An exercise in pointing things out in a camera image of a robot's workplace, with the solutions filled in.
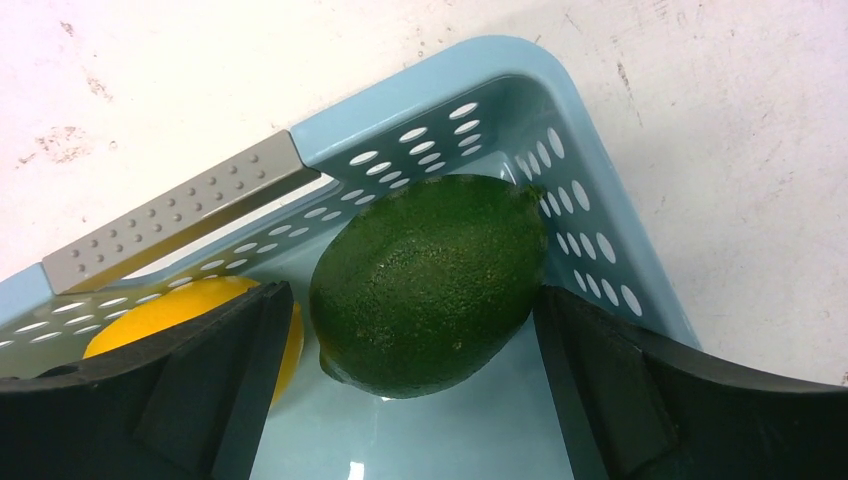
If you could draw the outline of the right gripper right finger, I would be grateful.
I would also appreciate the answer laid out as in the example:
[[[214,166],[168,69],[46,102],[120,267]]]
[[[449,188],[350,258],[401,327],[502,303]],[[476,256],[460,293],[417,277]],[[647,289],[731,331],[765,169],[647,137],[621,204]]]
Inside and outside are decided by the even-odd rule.
[[[559,287],[534,324],[578,479],[843,479],[847,391],[732,363]]]

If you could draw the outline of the green avocado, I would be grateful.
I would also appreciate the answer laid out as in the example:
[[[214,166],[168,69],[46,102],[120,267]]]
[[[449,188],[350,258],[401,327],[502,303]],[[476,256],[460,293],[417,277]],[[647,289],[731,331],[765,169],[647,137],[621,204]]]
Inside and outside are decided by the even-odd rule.
[[[451,388],[519,331],[544,280],[543,188],[454,174],[356,214],[309,288],[319,364],[392,399]]]

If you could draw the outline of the blue plastic basket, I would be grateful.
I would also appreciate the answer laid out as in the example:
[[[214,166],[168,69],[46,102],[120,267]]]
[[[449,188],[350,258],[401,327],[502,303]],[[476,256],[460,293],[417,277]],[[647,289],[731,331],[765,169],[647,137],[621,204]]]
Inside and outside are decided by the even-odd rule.
[[[574,83],[532,43],[451,47],[53,252],[1,285],[1,382],[86,360],[130,310],[206,278],[286,282],[295,375],[247,479],[578,479],[530,315],[465,381],[409,399],[323,372],[316,264],[352,218],[454,174],[543,188],[544,280],[679,343],[697,341]]]

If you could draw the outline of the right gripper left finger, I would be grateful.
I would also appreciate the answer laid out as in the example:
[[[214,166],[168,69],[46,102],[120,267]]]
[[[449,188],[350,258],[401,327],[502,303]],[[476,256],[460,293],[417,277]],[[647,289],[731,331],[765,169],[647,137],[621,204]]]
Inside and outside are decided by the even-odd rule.
[[[247,479],[293,310],[286,282],[1,382],[5,479]]]

